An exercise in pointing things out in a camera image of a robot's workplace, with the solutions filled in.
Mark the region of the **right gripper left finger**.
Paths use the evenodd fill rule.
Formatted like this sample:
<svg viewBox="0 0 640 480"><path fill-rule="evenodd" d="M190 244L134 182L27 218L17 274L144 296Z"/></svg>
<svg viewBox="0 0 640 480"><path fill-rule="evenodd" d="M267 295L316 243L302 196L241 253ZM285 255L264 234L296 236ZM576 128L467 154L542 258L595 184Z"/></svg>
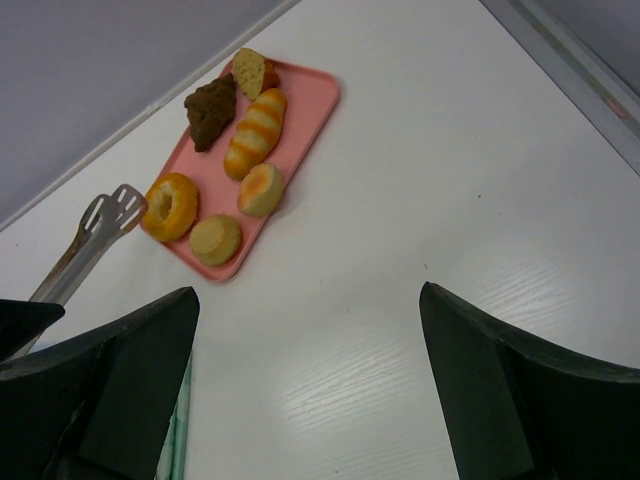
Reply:
<svg viewBox="0 0 640 480"><path fill-rule="evenodd" d="M23 357L65 310L1 303L1 476L151 479L192 350L200 304L179 288Z"/></svg>

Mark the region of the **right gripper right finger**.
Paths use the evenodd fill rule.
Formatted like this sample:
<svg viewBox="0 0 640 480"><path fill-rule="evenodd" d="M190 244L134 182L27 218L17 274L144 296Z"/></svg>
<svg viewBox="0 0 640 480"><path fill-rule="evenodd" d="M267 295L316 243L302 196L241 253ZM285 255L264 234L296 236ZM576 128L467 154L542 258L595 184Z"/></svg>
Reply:
<svg viewBox="0 0 640 480"><path fill-rule="evenodd" d="M460 478L638 478L638 369L544 340L435 283L419 308Z"/></svg>

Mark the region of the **metal tongs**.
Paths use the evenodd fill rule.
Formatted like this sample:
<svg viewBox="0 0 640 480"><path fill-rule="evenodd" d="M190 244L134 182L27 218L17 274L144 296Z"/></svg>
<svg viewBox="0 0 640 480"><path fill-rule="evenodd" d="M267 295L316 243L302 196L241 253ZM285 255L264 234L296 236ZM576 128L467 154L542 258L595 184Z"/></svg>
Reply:
<svg viewBox="0 0 640 480"><path fill-rule="evenodd" d="M65 304L104 253L138 225L148 203L122 184L86 208L71 245L27 301L1 301L1 360L28 354L44 331L65 315Z"/></svg>

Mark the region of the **orange bagel donut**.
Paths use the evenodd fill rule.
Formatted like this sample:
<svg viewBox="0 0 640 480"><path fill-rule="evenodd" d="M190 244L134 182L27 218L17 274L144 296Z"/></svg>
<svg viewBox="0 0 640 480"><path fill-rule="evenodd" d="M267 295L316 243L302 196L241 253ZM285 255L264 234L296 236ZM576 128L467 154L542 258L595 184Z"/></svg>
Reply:
<svg viewBox="0 0 640 480"><path fill-rule="evenodd" d="M199 188L188 176L169 172L161 175L145 196L148 209L142 219L144 230L155 240L179 240L195 222Z"/></svg>

